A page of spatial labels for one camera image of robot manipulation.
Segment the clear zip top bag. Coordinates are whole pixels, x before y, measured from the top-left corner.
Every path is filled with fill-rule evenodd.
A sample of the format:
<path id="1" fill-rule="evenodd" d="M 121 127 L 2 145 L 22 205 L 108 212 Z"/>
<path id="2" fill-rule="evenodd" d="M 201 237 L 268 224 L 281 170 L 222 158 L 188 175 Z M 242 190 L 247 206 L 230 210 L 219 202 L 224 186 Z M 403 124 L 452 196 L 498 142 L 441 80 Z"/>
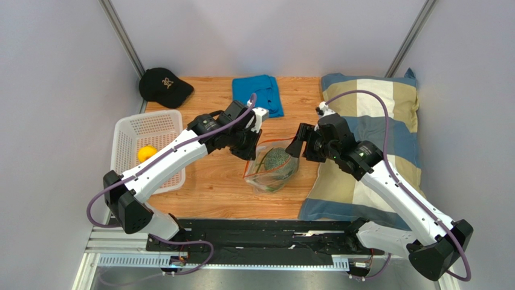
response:
<path id="1" fill-rule="evenodd" d="M 292 138 L 271 139 L 258 143 L 256 159 L 248 161 L 243 180 L 256 193 L 275 193 L 293 178 L 299 159 L 286 153 Z"/>

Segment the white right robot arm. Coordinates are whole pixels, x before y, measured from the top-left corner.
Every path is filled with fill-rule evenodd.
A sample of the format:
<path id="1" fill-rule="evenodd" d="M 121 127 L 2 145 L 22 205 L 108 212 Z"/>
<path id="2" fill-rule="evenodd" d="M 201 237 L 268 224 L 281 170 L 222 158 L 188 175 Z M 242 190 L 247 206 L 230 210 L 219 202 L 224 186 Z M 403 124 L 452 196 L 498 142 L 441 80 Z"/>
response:
<path id="1" fill-rule="evenodd" d="M 472 225 L 465 219 L 452 219 L 425 200 L 374 143 L 356 141 L 339 114 L 324 115 L 317 125 L 299 124 L 286 152 L 317 163 L 333 161 L 378 194 L 409 227 L 403 231 L 359 218 L 352 233 L 364 247 L 408 259 L 431 281 L 444 274 L 463 282 L 471 280 L 465 251 L 474 232 Z"/>

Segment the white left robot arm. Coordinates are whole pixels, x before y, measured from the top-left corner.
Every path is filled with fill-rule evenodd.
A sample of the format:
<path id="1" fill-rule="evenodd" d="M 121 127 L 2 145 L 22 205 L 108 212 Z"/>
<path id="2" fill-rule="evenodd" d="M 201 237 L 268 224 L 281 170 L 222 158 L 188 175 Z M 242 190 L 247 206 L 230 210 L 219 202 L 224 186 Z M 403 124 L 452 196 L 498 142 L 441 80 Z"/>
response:
<path id="1" fill-rule="evenodd" d="M 224 111 L 202 114 L 191 121 L 170 144 L 143 163 L 123 173 L 103 177 L 100 196 L 126 234 L 146 233 L 171 240 L 180 230 L 173 216 L 148 204 L 149 198 L 171 177 L 216 150 L 228 148 L 242 160 L 254 160 L 262 123 L 269 111 L 233 101 Z"/>

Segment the yellow fake pear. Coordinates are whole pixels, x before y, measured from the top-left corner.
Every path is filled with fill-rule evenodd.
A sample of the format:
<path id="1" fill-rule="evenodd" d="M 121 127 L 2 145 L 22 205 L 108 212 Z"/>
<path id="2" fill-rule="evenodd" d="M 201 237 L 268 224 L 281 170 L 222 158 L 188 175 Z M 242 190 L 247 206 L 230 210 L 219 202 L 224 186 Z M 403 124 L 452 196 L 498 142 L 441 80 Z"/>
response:
<path id="1" fill-rule="evenodd" d="M 158 150 L 151 145 L 141 147 L 137 152 L 137 159 L 140 163 L 143 163 L 152 156 L 154 156 L 157 152 Z"/>

